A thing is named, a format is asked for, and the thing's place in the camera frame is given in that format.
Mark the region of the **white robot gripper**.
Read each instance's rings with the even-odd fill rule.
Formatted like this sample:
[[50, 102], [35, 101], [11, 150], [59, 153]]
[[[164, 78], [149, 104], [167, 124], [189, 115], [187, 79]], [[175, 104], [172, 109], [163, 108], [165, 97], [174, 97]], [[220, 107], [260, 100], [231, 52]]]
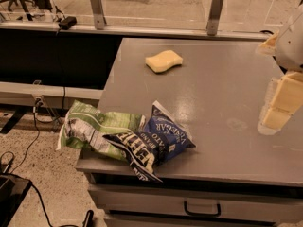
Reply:
[[281, 131], [303, 105], [303, 4], [299, 5], [280, 31], [261, 43], [256, 51], [276, 55], [276, 63], [290, 71], [268, 84], [258, 122], [258, 132], [274, 135]]

